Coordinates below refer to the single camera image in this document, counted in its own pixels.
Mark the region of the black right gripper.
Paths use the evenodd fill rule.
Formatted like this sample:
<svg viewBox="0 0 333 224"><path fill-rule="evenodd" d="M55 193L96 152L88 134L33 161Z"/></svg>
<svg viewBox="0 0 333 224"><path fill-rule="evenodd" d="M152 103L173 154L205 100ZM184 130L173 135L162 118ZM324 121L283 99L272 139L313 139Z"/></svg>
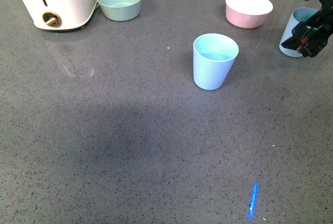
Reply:
<svg viewBox="0 0 333 224"><path fill-rule="evenodd" d="M332 0L319 1L321 9L306 22L299 22L282 47L298 51L304 57L315 57L323 50L332 35Z"/></svg>

